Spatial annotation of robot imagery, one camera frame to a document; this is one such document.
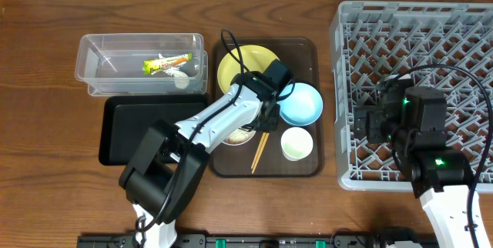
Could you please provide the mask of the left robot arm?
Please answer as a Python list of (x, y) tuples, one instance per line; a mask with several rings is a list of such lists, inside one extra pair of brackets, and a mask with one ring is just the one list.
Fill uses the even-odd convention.
[(236, 129), (267, 122), (278, 110), (277, 97), (278, 91), (264, 84), (233, 84), (202, 112), (148, 129), (119, 177), (137, 214), (135, 247), (175, 243), (175, 221), (195, 195), (210, 153)]

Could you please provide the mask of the yellow green snack wrapper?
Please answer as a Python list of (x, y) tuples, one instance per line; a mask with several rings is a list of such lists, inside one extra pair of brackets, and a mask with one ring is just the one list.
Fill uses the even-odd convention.
[(158, 56), (159, 58), (157, 59), (145, 60), (143, 62), (144, 75), (153, 75), (157, 72), (181, 66), (189, 62), (193, 58), (192, 53), (174, 55), (169, 57), (163, 57), (161, 54), (158, 54)]

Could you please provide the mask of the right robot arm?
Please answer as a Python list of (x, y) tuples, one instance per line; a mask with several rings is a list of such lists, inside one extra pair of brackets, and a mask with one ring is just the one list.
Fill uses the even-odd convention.
[(391, 145), (440, 247), (489, 247), (467, 156), (446, 145), (445, 94), (415, 86), (409, 75), (391, 77), (381, 88), (377, 105), (355, 109), (356, 138)]

